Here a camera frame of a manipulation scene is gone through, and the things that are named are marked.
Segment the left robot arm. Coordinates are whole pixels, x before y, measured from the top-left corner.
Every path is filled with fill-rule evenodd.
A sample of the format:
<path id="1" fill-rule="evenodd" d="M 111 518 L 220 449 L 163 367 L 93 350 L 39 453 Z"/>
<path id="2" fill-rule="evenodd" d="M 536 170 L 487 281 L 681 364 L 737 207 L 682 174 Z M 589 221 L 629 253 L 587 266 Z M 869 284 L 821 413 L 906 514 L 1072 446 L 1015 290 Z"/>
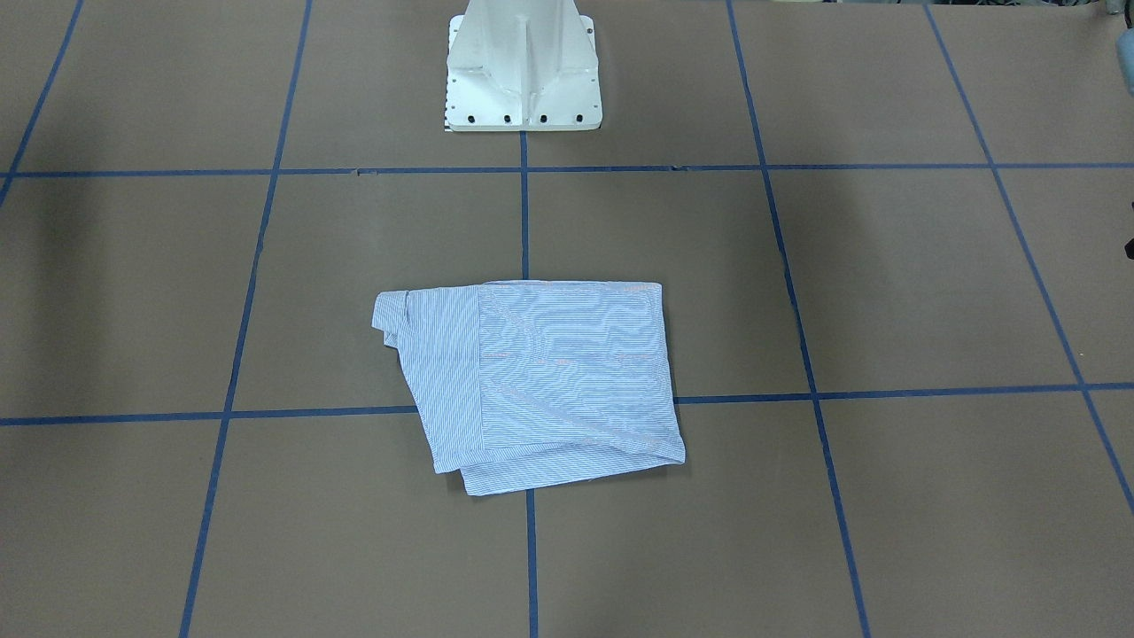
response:
<path id="1" fill-rule="evenodd" d="M 1129 93 L 1129 96 L 1134 96 L 1134 31 L 1133 28 L 1126 29 L 1116 40 L 1116 57 L 1119 67 L 1119 73 L 1122 73 L 1123 85 Z"/>

